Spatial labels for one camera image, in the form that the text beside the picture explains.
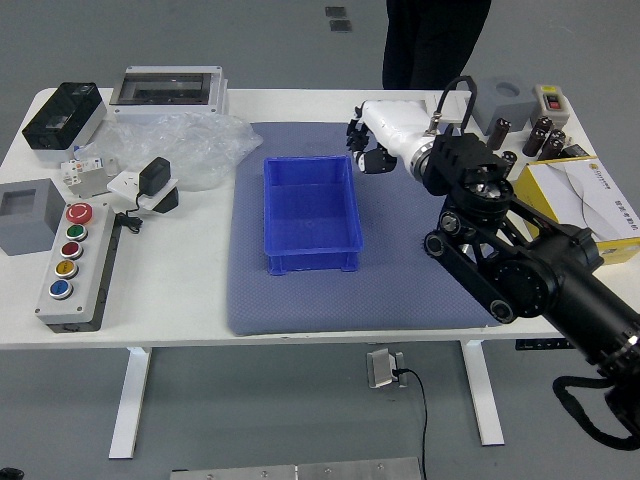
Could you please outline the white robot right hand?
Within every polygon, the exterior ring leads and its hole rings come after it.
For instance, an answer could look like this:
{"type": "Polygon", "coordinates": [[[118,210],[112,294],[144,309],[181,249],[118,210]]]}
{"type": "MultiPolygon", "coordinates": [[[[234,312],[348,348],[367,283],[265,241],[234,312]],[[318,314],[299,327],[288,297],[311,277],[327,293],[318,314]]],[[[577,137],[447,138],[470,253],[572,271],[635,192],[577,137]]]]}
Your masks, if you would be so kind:
{"type": "Polygon", "coordinates": [[[402,100],[368,100],[355,109],[347,127],[347,147],[365,174],[388,173],[398,164],[423,177],[438,134],[439,111],[402,100]]]}

